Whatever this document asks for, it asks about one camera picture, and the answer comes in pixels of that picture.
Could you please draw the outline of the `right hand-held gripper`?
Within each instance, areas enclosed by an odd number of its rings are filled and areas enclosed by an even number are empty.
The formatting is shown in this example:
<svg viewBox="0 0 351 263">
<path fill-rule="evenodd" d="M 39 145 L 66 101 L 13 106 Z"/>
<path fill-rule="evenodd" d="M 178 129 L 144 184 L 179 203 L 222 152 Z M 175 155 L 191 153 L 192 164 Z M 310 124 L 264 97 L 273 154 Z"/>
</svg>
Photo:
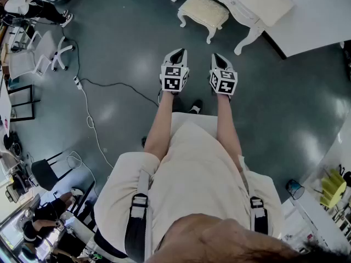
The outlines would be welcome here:
<svg viewBox="0 0 351 263">
<path fill-rule="evenodd" d="M 220 54 L 211 56 L 210 86 L 216 94 L 234 95 L 237 85 L 237 72 L 233 70 L 232 63 Z"/>
</svg>

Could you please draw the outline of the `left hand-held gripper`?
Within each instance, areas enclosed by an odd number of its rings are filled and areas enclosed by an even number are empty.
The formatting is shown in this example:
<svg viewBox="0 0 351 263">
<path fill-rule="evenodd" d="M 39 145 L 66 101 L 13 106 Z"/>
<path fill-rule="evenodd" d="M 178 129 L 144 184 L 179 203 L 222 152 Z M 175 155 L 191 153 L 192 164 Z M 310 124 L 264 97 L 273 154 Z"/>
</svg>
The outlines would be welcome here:
<svg viewBox="0 0 351 263">
<path fill-rule="evenodd" d="M 178 93 L 185 87 L 189 78 L 188 51 L 176 49 L 168 53 L 161 65 L 160 81 L 163 91 Z"/>
</svg>

